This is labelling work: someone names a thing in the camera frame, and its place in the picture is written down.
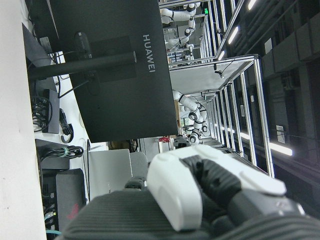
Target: metal frame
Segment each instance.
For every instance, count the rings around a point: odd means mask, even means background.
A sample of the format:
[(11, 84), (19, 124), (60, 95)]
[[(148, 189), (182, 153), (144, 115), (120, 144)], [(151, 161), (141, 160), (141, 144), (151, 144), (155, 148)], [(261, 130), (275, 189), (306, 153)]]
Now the metal frame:
[[(262, 126), (262, 134), (263, 134), (263, 142), (265, 149), (265, 159), (267, 165), (267, 172), (271, 177), (274, 177), (274, 167), (273, 160), (270, 149), (269, 142), (269, 131), (268, 131), (268, 122), (266, 116), (266, 108), (264, 101), (264, 92), (262, 86), (262, 71), (260, 60), (257, 55), (250, 56), (240, 56), (229, 59), (224, 59), (221, 61), (213, 61), (201, 65), (189, 66), (188, 68), (206, 68), (212, 67), (213, 64), (232, 64), (232, 63), (243, 63), (226, 81), (220, 86), (219, 89), (211, 89), (211, 90), (203, 90), (204, 96), (206, 94), (208, 96), (212, 96), (212, 104), (208, 104), (208, 116), (211, 119), (210, 130), (211, 130), (211, 138), (217, 140), (221, 143), (222, 146), (225, 146), (231, 152), (236, 150), (236, 144), (234, 139), (233, 131), (235, 129), (239, 153), (237, 154), (239, 157), (244, 157), (244, 149), (243, 149), (243, 139), (241, 137), (241, 126), (238, 115), (238, 107), (237, 107), (237, 98), (235, 92), (234, 81), (241, 82), (241, 91), (243, 96), (243, 104), (244, 104), (244, 113), (245, 113), (245, 121), (247, 127), (247, 133), (249, 135), (249, 148), (250, 148), (250, 158), (253, 165), (257, 166), (257, 158), (255, 151), (255, 143), (252, 131), (252, 124), (250, 118), (250, 105), (248, 101), (247, 89), (246, 89), (246, 79), (245, 79), (245, 71), (248, 70), (249, 67), (253, 66), (254, 68), (254, 76), (257, 87), (257, 95), (258, 95), (258, 107), (260, 111), (260, 120)], [(174, 71), (184, 71), (186, 68), (174, 69)]]
[[(238, 0), (237, 5), (235, 0), (230, 0), (231, 11), (232, 11), (232, 16), (230, 19), (226, 18), (225, 0), (219, 0), (219, 9), (217, 5), (217, 0), (175, 0), (175, 1), (170, 1), (166, 3), (160, 3), (159, 8), (160, 9), (171, 8), (175, 6), (187, 5), (187, 4), (198, 3), (198, 2), (208, 2), (208, 6), (209, 6), (208, 7), (209, 15), (203, 16), (203, 14), (200, 14), (199, 16), (196, 16), (196, 18), (205, 17), (203, 31), (202, 31), (203, 40), (201, 41), (200, 48), (199, 48), (201, 58), (190, 60), (190, 61), (183, 61), (184, 64), (190, 64), (190, 65), (179, 66), (178, 65), (179, 63), (171, 63), (169, 64), (170, 71), (184, 71), (190, 68), (207, 68), (207, 67), (212, 67), (214, 64), (223, 65), (223, 64), (240, 63), (240, 62), (243, 63), (243, 65), (237, 71), (235, 71), (228, 79), (226, 79), (226, 81), (220, 86), (220, 88), (204, 89), (203, 92), (213, 95), (211, 104), (208, 104), (208, 109), (207, 109), (208, 116), (211, 119), (211, 122), (210, 122), (211, 138), (214, 138), (219, 142), (223, 142), (223, 145), (225, 145), (230, 150), (236, 150), (234, 134), (233, 134), (233, 126), (232, 126), (233, 124), (231, 120), (231, 117), (232, 117), (231, 109), (232, 109), (233, 111), (232, 115), (234, 116), (235, 130), (237, 134), (237, 140), (238, 140), (239, 151), (240, 151), (239, 156), (243, 157), (244, 152), (243, 152), (243, 145), (242, 145), (242, 138), (241, 138), (240, 121), (238, 116), (235, 88), (233, 85), (233, 81), (235, 81), (238, 77), (240, 77), (241, 90), (242, 90), (243, 102), (244, 102), (244, 110), (245, 110), (246, 127), (249, 135), (250, 156), (251, 156), (252, 163), (256, 166), (257, 159), (256, 159), (255, 144), (254, 144), (254, 138), (253, 138), (252, 125), (251, 125), (250, 111), (249, 111), (250, 109), (249, 109), (249, 101), (248, 101), (247, 89), (246, 89), (246, 79), (244, 74), (244, 72), (253, 65), (256, 87), (257, 87), (258, 107), (260, 111), (260, 120), (261, 120), (261, 126), (262, 126), (267, 171), (271, 177), (274, 177), (274, 167), (273, 167), (273, 160), (272, 160), (271, 149), (270, 149), (268, 123), (267, 123), (267, 117), (266, 117), (264, 92), (263, 92), (263, 86), (262, 86), (262, 72), (261, 72), (261, 66), (260, 66), (258, 56), (257, 55), (239, 56), (235, 58), (229, 58), (229, 59), (223, 59), (223, 60), (217, 61), (218, 56), (221, 54), (221, 52), (225, 48), (225, 43), (227, 39), (230, 37), (231, 30), (234, 27), (236, 18), (241, 8), (243, 7), (245, 0)], [(220, 29), (220, 23), (222, 24), (222, 32), (224, 32), (223, 37), (221, 34), (218, 33), (218, 30)], [(230, 93), (231, 93), (230, 97), (232, 99), (231, 101), (232, 108), (230, 108), (230, 104), (229, 104), (229, 96), (228, 96), (228, 90), (227, 90), (228, 86), (230, 86)]]
[(236, 136), (238, 138), (238, 146), (240, 151), (240, 156), (244, 157), (244, 147), (242, 145), (241, 135), (240, 135), (240, 122), (239, 122), (239, 116), (238, 116), (238, 108), (237, 108), (237, 99), (236, 99), (236, 91), (235, 91), (235, 85), (234, 82), (231, 82), (231, 105), (233, 107), (233, 116), (234, 116), (234, 123), (235, 123), (235, 130), (236, 130)]
[(242, 90), (242, 98), (243, 98), (243, 105), (244, 105), (245, 123), (246, 123), (246, 129), (247, 129), (248, 135), (249, 135), (251, 162), (254, 166), (257, 166), (254, 136), (253, 136), (252, 126), (251, 126), (251, 118), (250, 118), (250, 109), (249, 109), (246, 77), (245, 77), (244, 72), (242, 72), (240, 75), (240, 81), (241, 81), (241, 90)]
[[(177, 7), (181, 5), (188, 5), (188, 4), (202, 3), (202, 2), (208, 3), (208, 15), (198, 14), (194, 16), (195, 18), (206, 17), (204, 21), (205, 24), (203, 26), (204, 31), (202, 34), (203, 38), (205, 39), (204, 39), (204, 42), (201, 44), (200, 55), (201, 55), (201, 58), (207, 58), (207, 57), (217, 58), (220, 55), (221, 51), (223, 50), (226, 40), (229, 38), (229, 35), (231, 34), (231, 29), (234, 26), (236, 18), (245, 0), (239, 0), (237, 5), (235, 3), (235, 0), (230, 0), (230, 6), (232, 11), (232, 16), (230, 19), (227, 19), (226, 17), (225, 0), (219, 0), (219, 6), (220, 6), (219, 8), (217, 5), (217, 0), (175, 0), (170, 2), (159, 3), (159, 8), (160, 9), (172, 8), (172, 7)], [(221, 24), (222, 24), (221, 32), (219, 32), (220, 20), (218, 16), (221, 16)]]
[(235, 151), (236, 144), (235, 144), (235, 137), (234, 137), (234, 129), (232, 127), (232, 120), (231, 120), (231, 112), (230, 112), (230, 105), (229, 105), (229, 97), (228, 97), (228, 89), (227, 86), (224, 88), (224, 100), (225, 100), (225, 108), (226, 108), (226, 116), (228, 120), (228, 125), (224, 126), (224, 130), (228, 132), (228, 127), (230, 128), (230, 138), (231, 138), (231, 148)]

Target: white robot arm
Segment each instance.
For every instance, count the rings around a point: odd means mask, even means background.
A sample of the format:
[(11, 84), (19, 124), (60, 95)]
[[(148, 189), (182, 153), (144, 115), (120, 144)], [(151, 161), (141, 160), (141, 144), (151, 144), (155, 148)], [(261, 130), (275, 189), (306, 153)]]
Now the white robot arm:
[(173, 90), (172, 94), (174, 100), (184, 105), (185, 108), (190, 109), (189, 118), (194, 121), (194, 129), (190, 135), (190, 143), (191, 145), (198, 145), (202, 132), (207, 132), (208, 130), (206, 108), (202, 104), (192, 101), (179, 91)]
[(189, 36), (195, 31), (196, 29), (196, 22), (194, 15), (196, 14), (197, 8), (200, 6), (199, 2), (191, 3), (186, 5), (185, 11), (172, 11), (167, 8), (161, 9), (161, 22), (163, 24), (169, 24), (173, 21), (188, 21), (188, 28), (184, 31), (184, 36), (179, 38), (170, 39), (166, 44), (165, 47), (167, 49), (172, 49), (174, 46), (178, 44), (185, 44), (189, 41)]
[(156, 155), (147, 184), (176, 231), (200, 228), (202, 192), (227, 209), (235, 226), (258, 216), (304, 214), (300, 205), (284, 197), (282, 181), (207, 145)]

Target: monitor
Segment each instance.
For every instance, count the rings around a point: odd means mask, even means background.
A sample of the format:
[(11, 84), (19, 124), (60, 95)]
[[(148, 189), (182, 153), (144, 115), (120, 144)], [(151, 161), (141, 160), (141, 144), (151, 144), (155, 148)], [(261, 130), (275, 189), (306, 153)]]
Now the monitor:
[[(135, 52), (136, 62), (70, 74), (73, 86), (90, 79), (74, 93), (91, 142), (177, 134), (158, 1), (54, 0), (50, 5), (61, 48), (71, 52), (64, 56), (67, 63)], [(83, 43), (87, 55), (79, 50)]]

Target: desk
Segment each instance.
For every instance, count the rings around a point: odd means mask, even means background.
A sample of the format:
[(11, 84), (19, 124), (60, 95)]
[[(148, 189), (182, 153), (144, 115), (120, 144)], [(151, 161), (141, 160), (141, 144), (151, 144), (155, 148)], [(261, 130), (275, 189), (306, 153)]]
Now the desk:
[[(24, 0), (1, 2), (0, 238), (45, 240), (35, 138), (58, 143), (60, 138), (33, 132), (22, 31), (22, 22), (28, 25), (27, 15)], [(70, 87), (70, 81), (64, 80), (62, 92)], [(74, 94), (66, 95), (60, 106), (75, 128), (72, 145), (84, 146), (88, 135), (80, 126)], [(81, 159), (74, 159), (70, 166), (81, 167)]]

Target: silver laptop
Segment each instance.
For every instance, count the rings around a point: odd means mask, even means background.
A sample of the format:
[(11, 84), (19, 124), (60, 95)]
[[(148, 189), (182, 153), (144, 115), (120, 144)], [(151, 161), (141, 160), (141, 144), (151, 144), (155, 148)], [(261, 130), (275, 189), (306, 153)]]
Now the silver laptop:
[(91, 200), (97, 196), (123, 190), (131, 178), (132, 169), (128, 149), (89, 151)]

